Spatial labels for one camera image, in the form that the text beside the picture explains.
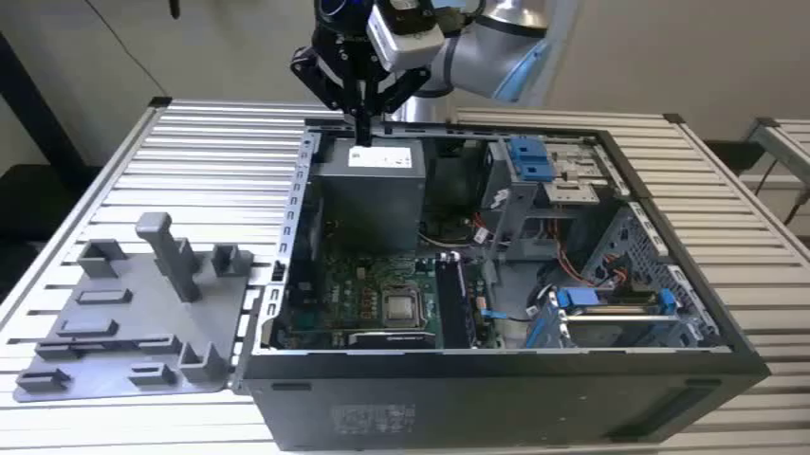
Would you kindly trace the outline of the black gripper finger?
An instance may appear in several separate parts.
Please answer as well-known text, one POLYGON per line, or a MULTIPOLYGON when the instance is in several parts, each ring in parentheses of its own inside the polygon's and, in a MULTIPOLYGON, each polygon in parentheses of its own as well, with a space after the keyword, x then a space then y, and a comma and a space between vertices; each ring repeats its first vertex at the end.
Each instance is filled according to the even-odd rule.
POLYGON ((365 116, 356 81, 340 85, 322 70, 320 59, 310 46, 298 47, 290 58, 289 70, 309 92, 330 110, 340 110, 353 122, 356 145, 365 144, 365 116))
POLYGON ((411 68, 387 86, 379 90, 380 81, 369 80, 364 87, 364 144, 372 144, 372 119, 393 113, 405 100, 416 93, 429 79, 427 68, 411 68))

